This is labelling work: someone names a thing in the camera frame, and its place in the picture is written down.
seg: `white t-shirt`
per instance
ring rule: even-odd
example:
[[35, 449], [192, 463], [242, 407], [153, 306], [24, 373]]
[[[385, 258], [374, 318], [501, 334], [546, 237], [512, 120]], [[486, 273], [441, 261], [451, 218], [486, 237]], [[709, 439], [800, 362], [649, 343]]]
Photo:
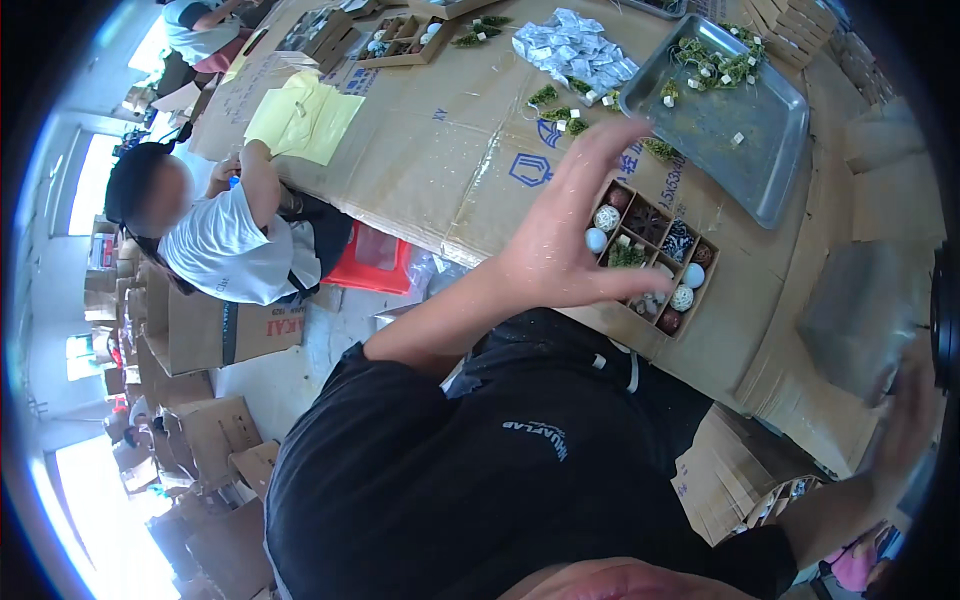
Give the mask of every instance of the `white t-shirt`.
[[160, 239], [159, 253], [174, 273], [214, 298], [267, 305], [293, 294], [292, 270], [310, 288], [320, 281], [313, 226], [278, 215], [264, 235], [253, 222], [238, 183], [216, 198], [199, 198]]
[[188, 6], [198, 2], [206, 4], [212, 11], [223, 4], [217, 0], [174, 0], [164, 5], [161, 12], [170, 47], [183, 55], [183, 60], [190, 66], [209, 58], [240, 33], [240, 19], [234, 15], [228, 16], [223, 23], [205, 32], [195, 32], [183, 27], [179, 23], [180, 14]]

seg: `brown glitter ornament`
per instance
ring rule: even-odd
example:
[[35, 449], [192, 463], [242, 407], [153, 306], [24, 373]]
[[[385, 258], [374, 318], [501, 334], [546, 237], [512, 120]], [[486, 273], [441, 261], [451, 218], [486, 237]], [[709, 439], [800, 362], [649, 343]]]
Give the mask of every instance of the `brown glitter ornament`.
[[682, 319], [683, 317], [680, 316], [679, 312], [667, 306], [663, 309], [663, 314], [660, 315], [660, 320], [657, 321], [657, 327], [663, 333], [667, 335], [673, 335], [674, 333], [677, 333], [677, 329], [680, 328], [680, 321]]
[[630, 198], [630, 192], [620, 186], [614, 186], [609, 192], [607, 192], [606, 201], [607, 204], [616, 208], [617, 212], [623, 214], [623, 211], [627, 209], [627, 204], [630, 203]]
[[693, 262], [704, 269], [713, 262], [713, 250], [706, 244], [697, 244], [697, 250], [693, 251]]

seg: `floor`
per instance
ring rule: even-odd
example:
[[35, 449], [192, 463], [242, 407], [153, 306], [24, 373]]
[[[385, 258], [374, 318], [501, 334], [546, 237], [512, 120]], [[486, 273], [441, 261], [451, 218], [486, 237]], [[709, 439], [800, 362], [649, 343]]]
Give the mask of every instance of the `floor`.
[[344, 290], [335, 313], [308, 303], [302, 346], [212, 372], [214, 392], [217, 397], [243, 396], [260, 437], [281, 441], [316, 399], [344, 350], [365, 342], [384, 324], [373, 315], [414, 300]]

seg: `blue logo on cardboard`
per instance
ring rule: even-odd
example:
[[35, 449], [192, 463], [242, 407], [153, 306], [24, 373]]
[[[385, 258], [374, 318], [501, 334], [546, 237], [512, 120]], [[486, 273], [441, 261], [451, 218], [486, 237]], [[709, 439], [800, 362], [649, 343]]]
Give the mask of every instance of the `blue logo on cardboard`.
[[553, 179], [553, 173], [550, 173], [550, 163], [546, 156], [520, 153], [510, 167], [510, 177], [527, 187], [537, 187]]
[[556, 148], [557, 140], [563, 136], [562, 133], [557, 131], [557, 123], [555, 121], [547, 121], [546, 119], [537, 121], [537, 135], [539, 135], [543, 143], [550, 148]]

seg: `drawstring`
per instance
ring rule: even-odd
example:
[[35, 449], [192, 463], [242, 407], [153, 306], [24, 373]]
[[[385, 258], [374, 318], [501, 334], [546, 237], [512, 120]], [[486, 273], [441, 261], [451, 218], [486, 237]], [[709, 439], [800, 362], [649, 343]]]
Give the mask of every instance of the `drawstring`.
[[[622, 346], [610, 340], [611, 343], [619, 349], [621, 352], [630, 354], [630, 385], [627, 386], [627, 393], [632, 394], [636, 392], [636, 388], [640, 385], [640, 365], [636, 360], [636, 352], [626, 346]], [[593, 355], [593, 367], [595, 369], [603, 370], [607, 366], [607, 359], [602, 354]]]

